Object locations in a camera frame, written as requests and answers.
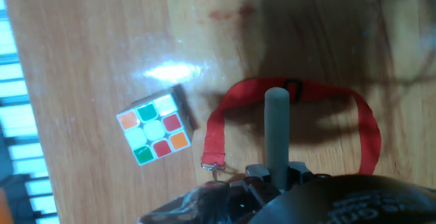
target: wood grain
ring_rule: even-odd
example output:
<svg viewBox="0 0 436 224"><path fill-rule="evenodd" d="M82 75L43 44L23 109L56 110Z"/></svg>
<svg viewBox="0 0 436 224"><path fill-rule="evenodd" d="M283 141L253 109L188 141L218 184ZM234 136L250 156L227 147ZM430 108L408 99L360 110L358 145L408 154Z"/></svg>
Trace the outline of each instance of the wood grain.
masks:
<svg viewBox="0 0 436 224"><path fill-rule="evenodd" d="M210 180L205 124L245 78L356 89L383 136L376 174L436 187L436 0L6 0L62 223L134 223ZM161 70L174 70L172 77ZM115 115L181 83L193 146L137 165ZM230 110L222 180L263 162L263 106ZM290 159L360 163L346 99L291 108Z"/></svg>

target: red lanyard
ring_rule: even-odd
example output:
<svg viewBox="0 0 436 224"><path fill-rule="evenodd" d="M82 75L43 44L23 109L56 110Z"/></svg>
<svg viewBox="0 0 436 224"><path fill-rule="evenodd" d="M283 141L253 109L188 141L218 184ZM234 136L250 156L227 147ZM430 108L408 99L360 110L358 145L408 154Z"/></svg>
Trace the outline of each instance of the red lanyard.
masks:
<svg viewBox="0 0 436 224"><path fill-rule="evenodd" d="M228 108L249 105L264 100L265 92L273 87L287 89L292 103L317 102L335 95L351 95L357 103L359 134L362 149L359 174L372 174L382 148L380 130L366 101L356 91L312 82L287 78L258 78L239 82L225 94L218 108L207 121L202 163L224 165L224 111Z"/></svg>

